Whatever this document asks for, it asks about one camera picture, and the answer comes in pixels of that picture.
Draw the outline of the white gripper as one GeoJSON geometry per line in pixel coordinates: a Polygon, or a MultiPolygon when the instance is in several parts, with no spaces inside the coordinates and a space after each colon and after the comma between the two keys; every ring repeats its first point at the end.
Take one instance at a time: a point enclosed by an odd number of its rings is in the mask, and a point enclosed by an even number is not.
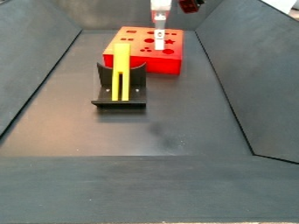
{"type": "Polygon", "coordinates": [[[173,0],[151,0],[153,20],[155,23],[154,42],[158,51],[165,49],[165,24],[171,8],[173,0]]]}

